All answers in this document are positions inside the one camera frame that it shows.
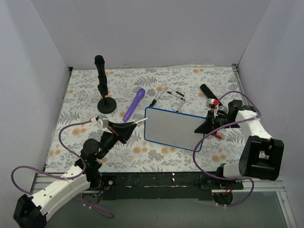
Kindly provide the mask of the red white marker pen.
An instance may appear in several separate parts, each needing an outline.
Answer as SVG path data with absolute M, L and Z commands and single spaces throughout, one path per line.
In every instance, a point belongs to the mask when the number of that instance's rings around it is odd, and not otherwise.
M 143 118 L 141 120 L 138 120 L 138 121 L 134 122 L 134 124 L 139 124 L 139 123 L 144 122 L 144 121 L 146 121 L 148 119 L 149 119 L 149 117 Z

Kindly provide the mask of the blue framed whiteboard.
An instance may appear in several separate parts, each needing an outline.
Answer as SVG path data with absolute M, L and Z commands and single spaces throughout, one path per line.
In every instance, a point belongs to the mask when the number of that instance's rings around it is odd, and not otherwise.
M 143 135 L 149 142 L 192 151 L 203 137 L 194 132 L 205 122 L 202 116 L 147 107 L 145 118 Z

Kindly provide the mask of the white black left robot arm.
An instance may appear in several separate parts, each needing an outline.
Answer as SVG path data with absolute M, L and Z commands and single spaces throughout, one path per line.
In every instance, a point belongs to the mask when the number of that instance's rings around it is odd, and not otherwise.
M 102 184 L 99 172 L 102 159 L 117 142 L 123 144 L 132 136 L 137 122 L 113 123 L 93 117 L 87 121 L 96 123 L 103 131 L 101 139 L 88 139 L 78 155 L 78 160 L 62 176 L 36 193 L 25 191 L 16 204 L 13 218 L 21 228 L 44 228 L 53 214 L 79 193 L 97 190 Z

